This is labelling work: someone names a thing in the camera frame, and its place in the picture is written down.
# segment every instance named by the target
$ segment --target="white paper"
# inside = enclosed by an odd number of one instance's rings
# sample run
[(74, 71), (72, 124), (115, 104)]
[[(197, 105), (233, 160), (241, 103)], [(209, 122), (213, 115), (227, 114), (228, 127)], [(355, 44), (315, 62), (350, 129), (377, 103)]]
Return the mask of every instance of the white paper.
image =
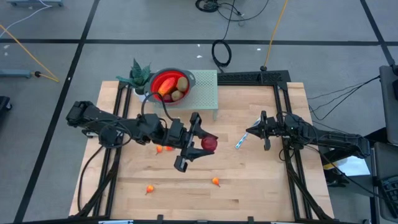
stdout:
[(341, 164), (340, 162), (337, 164), (337, 167), (347, 176), (371, 174), (365, 160), (355, 156), (347, 157)]

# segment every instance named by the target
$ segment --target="potted plant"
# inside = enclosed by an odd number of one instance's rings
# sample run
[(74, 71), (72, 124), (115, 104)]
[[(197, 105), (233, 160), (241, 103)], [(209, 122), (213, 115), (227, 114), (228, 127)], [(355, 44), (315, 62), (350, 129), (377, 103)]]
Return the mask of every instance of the potted plant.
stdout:
[(120, 76), (116, 77), (120, 82), (126, 82), (134, 87), (135, 94), (139, 97), (142, 102), (145, 99), (144, 87), (150, 78), (150, 64), (143, 69), (139, 66), (136, 59), (133, 61), (133, 65), (130, 70), (129, 78), (123, 78)]

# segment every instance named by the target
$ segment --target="wooden tabletop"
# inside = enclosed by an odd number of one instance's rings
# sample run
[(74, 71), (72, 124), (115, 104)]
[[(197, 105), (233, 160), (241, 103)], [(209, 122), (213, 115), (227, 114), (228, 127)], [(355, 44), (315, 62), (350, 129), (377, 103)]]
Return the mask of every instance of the wooden tabletop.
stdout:
[[(112, 113), (117, 86), (118, 82), (102, 83), (97, 102), (100, 109)], [(303, 83), (288, 83), (288, 88), (293, 113), (311, 123)], [(124, 146), (111, 218), (153, 220), (163, 214), (165, 220), (244, 221), (253, 216), (257, 221), (294, 221), (285, 164), (278, 158), (282, 149), (280, 138), (270, 138), (272, 147), (264, 151), (264, 141), (249, 135), (241, 148), (235, 149), (245, 129), (258, 119), (262, 110), (267, 111), (268, 116), (276, 115), (272, 87), (219, 86), (218, 91), (217, 120), (213, 121), (211, 111), (199, 111), (202, 128), (219, 137), (215, 154), (189, 163), (187, 172), (182, 173), (174, 168), (179, 150), (156, 155), (152, 143), (141, 146), (132, 142)], [(128, 117), (135, 118), (140, 109), (137, 96), (132, 95)], [(147, 104), (146, 113), (151, 112), (152, 105)], [(172, 117), (180, 117), (189, 127), (192, 111), (169, 113)], [(97, 148), (98, 139), (89, 139), (82, 167)], [(326, 214), (333, 217), (319, 154), (307, 148), (301, 150), (301, 154), (307, 189)], [(86, 170), (82, 206), (98, 186), (103, 155), (104, 150)], [(214, 177), (220, 179), (221, 187), (211, 183)], [(153, 185), (155, 190), (145, 195), (147, 185)], [(301, 217), (304, 218), (302, 197), (298, 189), (297, 192)], [(107, 194), (108, 190), (105, 190), (103, 197)], [(77, 185), (71, 215), (77, 213), (76, 201)], [(106, 200), (102, 201), (104, 212)]]

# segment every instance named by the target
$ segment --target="yellow cable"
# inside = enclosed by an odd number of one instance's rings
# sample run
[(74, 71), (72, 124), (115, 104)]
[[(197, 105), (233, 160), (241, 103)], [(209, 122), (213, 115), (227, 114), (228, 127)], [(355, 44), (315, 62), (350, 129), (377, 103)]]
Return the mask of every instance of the yellow cable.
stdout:
[(20, 47), (22, 47), (22, 49), (24, 49), (26, 51), (26, 53), (33, 59), (35, 60), (42, 68), (44, 68), (51, 76), (53, 76), (54, 78), (51, 78), (52, 80), (59, 82), (58, 77), (56, 77), (46, 66), (44, 66), (39, 60), (37, 60), (12, 34), (10, 34), (10, 32), (8, 32), (8, 30), (6, 28), (4, 28), (4, 26), (2, 26), (0, 24), (0, 28), (2, 28), (10, 37), (12, 37), (15, 42), (17, 42)]
[(269, 58), (269, 55), (270, 55), (270, 53), (271, 53), (272, 41), (274, 40), (274, 35), (275, 35), (275, 32), (276, 32), (276, 29), (277, 29), (278, 26), (279, 26), (280, 19), (282, 18), (283, 14), (284, 14), (284, 12), (285, 12), (285, 8), (286, 8), (286, 5), (287, 5), (287, 1), (288, 1), (288, 0), (285, 0), (285, 4), (284, 4), (284, 7), (282, 8), (282, 12), (280, 12), (280, 14), (279, 14), (278, 22), (276, 22), (276, 26), (275, 26), (275, 28), (274, 28), (274, 31), (272, 32), (271, 41), (269, 42), (268, 52), (267, 52), (267, 58), (266, 58), (266, 62), (264, 63), (264, 67), (265, 67), (265, 66), (267, 65), (267, 63), (268, 63), (268, 58)]
[(54, 80), (54, 81), (56, 81), (56, 82), (59, 82), (59, 80), (56, 80), (56, 79), (54, 79), (54, 78), (52, 78), (52, 77), (49, 77), (49, 76), (47, 76), (47, 75), (43, 75), (43, 74), (39, 74), (40, 76), (43, 76), (44, 78), (48, 78), (48, 79), (51, 79), (51, 80)]

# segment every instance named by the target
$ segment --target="gray floor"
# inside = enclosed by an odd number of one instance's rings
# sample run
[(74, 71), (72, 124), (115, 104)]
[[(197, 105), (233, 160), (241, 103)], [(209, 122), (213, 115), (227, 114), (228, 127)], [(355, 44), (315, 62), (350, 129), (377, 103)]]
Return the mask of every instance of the gray floor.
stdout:
[[(205, 14), (194, 0), (101, 0), (88, 34), (89, 39), (219, 39), (227, 20), (218, 13)], [(10, 31), (22, 39), (79, 39), (93, 0), (65, 0), (15, 25)], [(249, 17), (265, 1), (237, 1)], [(395, 0), (367, 0), (386, 41), (398, 41)], [(231, 23), (227, 39), (269, 40), (283, 0), (270, 0), (266, 10), (243, 27)], [(0, 2), (0, 24), (25, 17), (36, 9), (11, 7)], [(359, 0), (290, 0), (280, 23), (277, 40), (377, 41)], [(61, 82), (44, 78), (0, 79), (0, 95), (12, 98), (13, 111), (0, 129), (0, 223), (12, 222), (40, 151), (63, 81), (77, 44), (25, 44), (56, 74)], [(233, 58), (226, 72), (256, 71), (264, 63), (267, 45), (231, 45)], [(398, 47), (389, 47), (398, 58)], [(24, 221), (63, 218), (68, 215), (86, 138), (66, 125), (66, 113), (76, 100), (96, 101), (103, 80), (127, 75), (133, 58), (165, 67), (216, 69), (211, 45), (112, 45), (86, 44), (78, 62), (61, 117)], [(222, 60), (226, 52), (217, 47)], [(1, 68), (42, 70), (17, 44), (0, 44)], [(304, 82), (307, 95), (344, 88), (378, 75), (386, 65), (380, 46), (274, 45), (269, 70), (289, 70), (292, 81)], [(330, 98), (312, 100), (317, 106)], [(330, 108), (320, 110), (324, 114)], [(385, 125), (379, 82), (358, 90), (322, 123), (347, 132), (367, 134)], [(335, 216), (358, 222), (369, 218), (369, 199), (342, 189), (330, 189)]]

